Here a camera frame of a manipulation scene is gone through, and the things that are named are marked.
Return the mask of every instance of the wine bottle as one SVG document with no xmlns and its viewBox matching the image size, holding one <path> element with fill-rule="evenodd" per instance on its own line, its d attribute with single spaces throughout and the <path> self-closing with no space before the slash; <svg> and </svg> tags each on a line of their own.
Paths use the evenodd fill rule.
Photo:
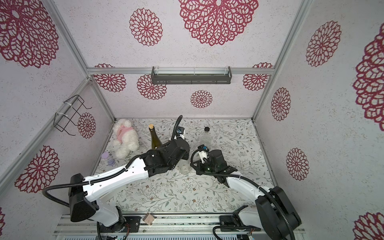
<svg viewBox="0 0 384 240">
<path fill-rule="evenodd" d="M 156 149 L 161 146 L 162 143 L 156 134 L 155 126 L 153 126 L 153 124 L 149 125 L 149 132 L 151 133 L 152 149 Z"/>
</svg>

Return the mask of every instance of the black cable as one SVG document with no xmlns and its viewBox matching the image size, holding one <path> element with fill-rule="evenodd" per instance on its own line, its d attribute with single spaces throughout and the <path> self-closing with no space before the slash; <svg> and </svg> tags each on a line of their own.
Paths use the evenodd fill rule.
<svg viewBox="0 0 384 240">
<path fill-rule="evenodd" d="M 67 188 L 67 187 L 78 187 L 78 186 L 84 186 L 88 185 L 89 182 L 79 182 L 79 183 L 71 183 L 71 184 L 60 184 L 60 185 L 53 185 L 53 186 L 48 186 L 43 189 L 43 195 L 44 197 L 48 198 L 49 200 L 52 200 L 54 202 L 57 202 L 58 204 L 64 205 L 66 207 L 69 207 L 70 204 L 67 202 L 64 202 L 63 200 L 60 200 L 51 194 L 48 193 L 48 191 L 53 190 L 53 189 L 60 189 L 60 188 Z"/>
<path fill-rule="evenodd" d="M 292 229 L 292 226 L 291 224 L 289 223 L 286 215 L 285 215 L 285 212 L 283 211 L 283 209 L 280 207 L 280 205 L 277 203 L 277 201 L 274 199 L 274 197 L 269 194 L 265 189 L 263 189 L 262 187 L 260 187 L 257 183 L 255 183 L 254 181 L 252 181 L 251 179 L 248 179 L 246 177 L 243 177 L 243 176 L 239 176 L 239 175 L 234 175 L 234 174 L 214 174 L 214 173 L 210 173 L 210 172 L 202 172 L 200 171 L 199 169 L 197 169 L 197 167 L 193 164 L 193 157 L 194 155 L 199 152 L 199 151 L 206 151 L 208 152 L 206 149 L 197 149 L 195 150 L 192 155 L 191 155 L 191 161 L 190 161 L 190 165 L 191 167 L 198 173 L 200 174 L 204 174 L 204 175 L 209 175 L 209 176 L 221 176 L 221 177 L 237 177 L 237 178 L 240 178 L 240 179 L 243 179 L 247 182 L 249 182 L 250 184 L 254 185 L 257 189 L 259 189 L 262 193 L 265 194 L 265 196 L 275 205 L 277 211 L 280 213 L 280 215 L 282 216 L 284 222 L 285 222 L 285 225 L 286 227 L 288 228 L 288 232 L 289 232 L 289 236 L 291 238 L 291 240 L 295 240 L 295 235 L 293 234 L 293 229 Z"/>
<path fill-rule="evenodd" d="M 48 191 L 53 190 L 53 189 L 61 189 L 61 188 L 68 188 L 68 187 L 79 187 L 79 186 L 84 186 L 84 185 L 88 185 L 88 184 L 94 184 L 94 183 L 97 183 L 97 182 L 102 182 L 102 181 L 106 181 L 106 180 L 112 179 L 112 178 L 122 174 L 123 172 L 125 172 L 129 168 L 129 166 L 135 161 L 135 159 L 140 157 L 140 156 L 141 155 L 134 156 L 133 158 L 130 159 L 130 161 L 127 163 L 125 168 L 121 169 L 119 172 L 114 173 L 114 174 L 112 174 L 112 175 L 110 175 L 108 177 L 103 177 L 103 178 L 100 178 L 100 179 L 92 180 L 90 182 L 78 182 L 78 183 L 59 184 L 59 185 L 48 186 L 48 187 L 43 189 L 42 194 L 43 194 L 44 197 L 48 198 L 49 200 L 57 202 L 58 204 L 64 205 L 66 207 L 69 207 L 70 206 L 69 203 L 67 203 L 67 202 L 65 202 L 65 201 L 63 201 L 61 199 L 58 199 L 57 197 L 52 196 L 51 194 L 48 193 Z"/>
<path fill-rule="evenodd" d="M 218 240 L 223 240 L 221 239 L 215 232 L 216 229 L 218 228 L 225 228 L 225 229 L 244 229 L 244 228 L 255 228 L 254 226 L 243 226 L 243 227 L 228 227 L 228 226 L 215 226 L 213 229 L 212 229 L 212 232 L 213 234 L 215 235 L 215 237 L 218 239 Z"/>
<path fill-rule="evenodd" d="M 101 234 L 100 234 L 100 223 L 99 223 L 99 222 L 97 222 L 96 224 L 97 224 L 97 226 L 96 226 L 96 229 L 97 229 L 97 236 L 99 237 L 99 240 L 101 240 Z"/>
<path fill-rule="evenodd" d="M 175 122 L 175 126 L 173 127 L 172 137 L 170 138 L 171 141 L 175 138 L 177 127 L 179 126 L 179 123 L 182 118 L 183 118 L 183 115 L 180 115 Z"/>
</svg>

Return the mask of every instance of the clear plastic bottle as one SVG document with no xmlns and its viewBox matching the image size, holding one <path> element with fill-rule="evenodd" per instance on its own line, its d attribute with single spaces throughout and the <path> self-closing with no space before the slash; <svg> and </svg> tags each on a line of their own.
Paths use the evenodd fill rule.
<svg viewBox="0 0 384 240">
<path fill-rule="evenodd" d="M 179 162 L 177 163 L 177 168 L 179 169 L 179 172 L 183 175 L 188 174 L 192 170 L 189 160 L 184 159 L 179 160 Z"/>
<path fill-rule="evenodd" d="M 209 127 L 204 128 L 203 136 L 200 138 L 200 145 L 205 145 L 208 149 L 211 149 L 211 135 L 209 134 Z"/>
</svg>

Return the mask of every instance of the table surface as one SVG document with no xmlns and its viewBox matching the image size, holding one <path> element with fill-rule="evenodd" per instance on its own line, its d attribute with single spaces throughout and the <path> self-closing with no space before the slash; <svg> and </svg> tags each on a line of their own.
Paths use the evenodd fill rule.
<svg viewBox="0 0 384 240">
<path fill-rule="evenodd" d="M 109 166 L 101 160 L 96 174 L 109 171 L 126 164 L 135 155 L 145 153 L 151 148 L 148 125 L 154 124 L 162 143 L 172 134 L 176 119 L 130 119 L 139 135 L 139 149 L 131 152 L 125 159 L 114 157 L 111 141 L 106 151 L 115 159 Z M 237 168 L 245 177 L 259 185 L 273 187 L 254 126 L 250 119 L 183 119 L 180 126 L 186 130 L 185 139 L 192 153 L 200 145 L 204 127 L 210 127 L 211 149 L 222 150 L 228 163 Z M 121 207 L 122 211 L 145 212 L 232 212 L 244 204 L 254 205 L 237 191 L 220 184 L 214 177 L 198 176 L 191 171 L 180 174 L 177 167 L 163 174 L 127 184 L 126 187 L 108 200 L 110 205 Z"/>
</svg>

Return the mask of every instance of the stuffed toy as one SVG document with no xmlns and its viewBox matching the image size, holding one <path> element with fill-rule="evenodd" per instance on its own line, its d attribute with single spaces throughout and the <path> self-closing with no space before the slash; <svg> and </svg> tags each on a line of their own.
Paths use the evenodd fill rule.
<svg viewBox="0 0 384 240">
<path fill-rule="evenodd" d="M 113 126 L 113 133 L 116 134 L 116 139 L 113 140 L 112 146 L 117 158 L 124 159 L 130 151 L 139 148 L 139 137 L 130 120 L 119 119 Z"/>
</svg>

